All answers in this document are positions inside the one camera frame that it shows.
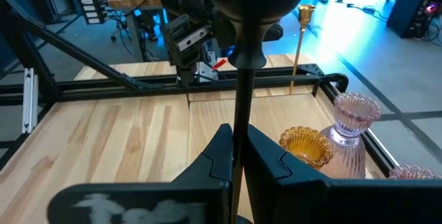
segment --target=amber glass dish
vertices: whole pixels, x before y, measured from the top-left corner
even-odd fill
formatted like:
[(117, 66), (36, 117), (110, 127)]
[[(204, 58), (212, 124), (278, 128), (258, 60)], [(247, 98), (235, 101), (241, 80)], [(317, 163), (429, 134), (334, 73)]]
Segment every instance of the amber glass dish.
[(333, 157), (333, 149), (327, 138), (309, 127), (292, 127), (285, 130), (279, 144), (317, 170)]

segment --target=gold candle holder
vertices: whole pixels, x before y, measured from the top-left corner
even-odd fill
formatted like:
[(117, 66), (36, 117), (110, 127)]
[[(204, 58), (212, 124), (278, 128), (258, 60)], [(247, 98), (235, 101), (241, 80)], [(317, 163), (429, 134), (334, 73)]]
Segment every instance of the gold candle holder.
[[(303, 4), (298, 6), (298, 9), (299, 9), (298, 21), (299, 24), (301, 25), (301, 28), (298, 40), (298, 47), (296, 49), (295, 63), (293, 65), (293, 76), (295, 76), (296, 69), (298, 67), (299, 52), (301, 50), (302, 38), (304, 37), (305, 28), (307, 27), (307, 24), (309, 24), (309, 22), (311, 21), (311, 15), (313, 14), (313, 11), (316, 9), (316, 7), (309, 4)], [(293, 85), (294, 82), (291, 81), (289, 94), (291, 94), (291, 92), (293, 91)]]
[(319, 170), (333, 157), (328, 139), (309, 127), (292, 127), (281, 135), (279, 144), (297, 159)]

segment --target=black metal frame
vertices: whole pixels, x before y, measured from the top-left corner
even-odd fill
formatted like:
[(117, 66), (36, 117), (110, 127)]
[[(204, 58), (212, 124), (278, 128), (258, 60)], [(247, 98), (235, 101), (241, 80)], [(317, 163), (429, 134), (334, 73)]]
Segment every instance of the black metal frame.
[[(237, 71), (220, 72), (220, 78), (223, 78), (220, 81), (192, 83), (186, 87), (180, 86), (176, 75), (130, 77), (100, 62), (50, 30), (46, 30), (43, 24), (28, 16), (14, 0), (0, 0), (0, 11), (2, 12), (0, 30), (11, 43), (23, 66), (34, 68), (39, 76), (39, 103), (45, 104), (39, 114), (39, 121), (49, 112), (55, 102), (225, 91), (233, 90), (236, 87)], [(57, 83), (35, 45), (29, 39), (27, 32), (42, 38), (74, 59), (107, 76), (108, 79)], [(282, 67), (257, 70), (254, 79), (255, 88), (287, 86), (290, 81), (294, 81), (296, 85), (314, 85), (314, 95), (321, 87), (330, 100), (333, 100), (338, 92), (344, 92), (347, 89), (348, 79), (345, 75), (324, 75), (315, 64), (300, 65), (296, 76), (291, 76), (292, 69), (292, 67)], [(330, 82), (336, 82), (336, 87), (332, 86)], [(3, 93), (0, 95), (0, 105), (22, 103), (23, 85), (0, 86), (0, 92)], [(6, 165), (27, 137), (27, 134), (23, 134), (16, 141), (3, 144), (9, 150), (0, 159), (0, 169)], [(394, 167), (393, 161), (387, 154), (384, 154), (375, 138), (371, 137), (369, 133), (363, 135), (363, 140), (370, 155), (382, 172), (387, 175), (388, 171)]]

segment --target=white logo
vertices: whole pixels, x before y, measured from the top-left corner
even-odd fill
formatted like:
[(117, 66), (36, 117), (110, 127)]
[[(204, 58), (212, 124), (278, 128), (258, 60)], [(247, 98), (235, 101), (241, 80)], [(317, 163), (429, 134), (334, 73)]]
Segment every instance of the white logo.
[(112, 224), (112, 216), (121, 215), (122, 224), (172, 224), (186, 221), (188, 224), (204, 223), (204, 203), (177, 203), (163, 200), (149, 211), (124, 209), (106, 194), (90, 194), (73, 207), (88, 207), (91, 224)]

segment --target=concrete floor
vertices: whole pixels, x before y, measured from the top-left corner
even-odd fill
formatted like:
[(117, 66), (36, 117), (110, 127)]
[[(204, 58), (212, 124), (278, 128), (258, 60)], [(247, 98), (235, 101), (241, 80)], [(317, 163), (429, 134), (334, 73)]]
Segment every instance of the concrete floor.
[[(357, 6), (374, 6), (387, 17), (394, 1), (344, 0)], [(305, 34), (302, 53), (307, 53), (326, 73), (344, 73), (348, 91), (378, 100), (383, 117), (372, 131), (400, 164), (415, 164), (442, 174), (442, 47), (418, 39), (400, 39), (385, 23), (364, 12), (330, 0), (302, 0), (317, 9)], [(264, 44), (265, 54), (295, 53), (299, 24), (297, 10), (285, 16), (281, 40)], [(138, 62), (122, 45), (115, 23), (87, 26), (79, 18), (60, 35), (107, 64)], [(132, 50), (125, 34), (125, 43)], [(166, 59), (162, 37), (148, 48)], [(72, 80), (82, 64), (45, 45), (40, 52), (57, 81)], [(0, 84), (22, 81), (22, 74), (9, 75)], [(1, 107), (0, 140), (16, 138), (20, 132), (21, 107)]]

